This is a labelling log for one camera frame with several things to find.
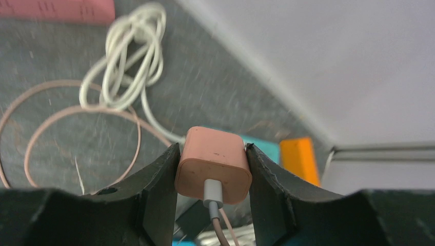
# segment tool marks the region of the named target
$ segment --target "white wire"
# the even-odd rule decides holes
[[[106,55],[85,75],[80,87],[79,100],[83,108],[90,108],[87,95],[91,83],[104,70],[100,106],[125,110],[141,96],[142,108],[149,123],[170,141],[184,144],[178,136],[157,122],[148,104],[146,87],[154,85],[163,70],[161,41],[166,28],[166,11],[159,3],[147,3],[128,16],[118,18],[110,27],[106,38]],[[130,57],[127,47],[135,41],[142,46]],[[138,60],[141,66],[134,78],[125,74]],[[120,87],[125,92],[117,97]]]

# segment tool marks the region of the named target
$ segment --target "orange block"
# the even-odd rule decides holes
[[[281,141],[283,167],[299,178],[320,186],[311,138],[286,139]]]

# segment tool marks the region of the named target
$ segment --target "white wall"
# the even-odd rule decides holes
[[[332,144],[435,140],[435,1],[179,3]]]
[[[435,165],[429,162],[333,161],[322,188],[346,195],[360,189],[434,189]]]

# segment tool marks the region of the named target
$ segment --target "coiled pink cable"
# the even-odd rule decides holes
[[[32,95],[34,95],[38,92],[47,90],[47,89],[51,89],[51,88],[80,87],[81,84],[82,84],[82,82],[79,80],[54,80],[54,81],[44,82],[40,85],[37,85],[37,86],[30,88],[29,90],[27,90],[26,92],[21,94],[17,99],[15,99],[10,104],[9,108],[4,112],[3,117],[0,120],[0,136],[3,132],[3,129],[6,125],[9,117],[12,115],[12,113],[15,111],[15,109],[18,108],[25,100],[27,100]],[[95,84],[92,84],[90,86],[90,88],[93,90],[97,90],[97,91],[101,90],[101,87],[98,85],[95,85]],[[147,130],[148,132],[150,132],[151,134],[153,134],[156,138],[158,138],[166,146],[171,145],[171,142],[169,142],[161,133],[156,131],[152,126],[150,126],[148,123],[146,123],[142,119],[138,118],[138,116],[136,115],[136,112],[133,110],[132,107],[129,107],[129,110],[131,113],[126,112],[126,111],[115,111],[113,109],[107,109],[107,108],[103,108],[100,106],[92,106],[92,107],[88,107],[88,108],[82,108],[80,106],[72,106],[72,107],[65,108],[65,109],[51,115],[38,127],[38,129],[35,131],[33,136],[30,138],[30,141],[27,145],[26,154],[24,156],[24,172],[26,174],[26,177],[27,177],[27,180],[29,181],[29,183],[33,187],[38,187],[38,185],[33,180],[32,176],[30,175],[30,169],[29,169],[30,154],[32,152],[32,149],[33,149],[38,137],[48,127],[50,127],[53,123],[55,123],[56,121],[58,121],[59,119],[61,119],[63,117],[66,117],[66,116],[69,116],[72,114],[76,114],[76,113],[106,113],[106,114],[117,115],[117,116],[123,117],[123,118],[128,119],[132,122],[135,122],[137,124],[137,149],[136,149],[136,153],[133,157],[131,164],[128,166],[127,170],[117,180],[115,180],[114,183],[117,183],[117,182],[121,181],[122,179],[124,179],[127,176],[127,174],[130,172],[134,163],[136,162],[137,156],[139,154],[139,149],[141,147],[141,127],[144,128],[145,130]],[[2,183],[5,186],[5,188],[8,188],[8,189],[11,188],[11,186],[9,185],[9,183],[6,179],[6,175],[3,171],[3,166],[2,166],[1,160],[0,160],[0,178],[1,178]]]

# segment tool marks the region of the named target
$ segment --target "gray carpet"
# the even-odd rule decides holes
[[[116,1],[117,15],[129,13],[139,0]],[[326,148],[283,107],[249,71],[172,0],[160,0],[168,13],[163,39],[165,67],[148,90],[155,117],[177,134],[192,126],[211,126],[279,142],[313,138],[319,169]],[[104,54],[107,28],[0,19],[0,109],[26,89],[54,79],[81,79]],[[10,183],[29,187],[23,171],[27,142],[54,112],[78,104],[78,89],[53,89],[24,103],[13,114],[1,138],[1,158]],[[139,115],[143,116],[138,103]],[[136,126],[115,116],[81,114],[52,126],[37,142],[31,173],[43,187],[81,194],[77,159],[87,192],[113,182],[127,168],[137,143]],[[143,133],[132,173],[156,159],[165,146]],[[179,200],[180,213],[191,201]],[[233,223],[249,221],[249,202],[227,208]]]

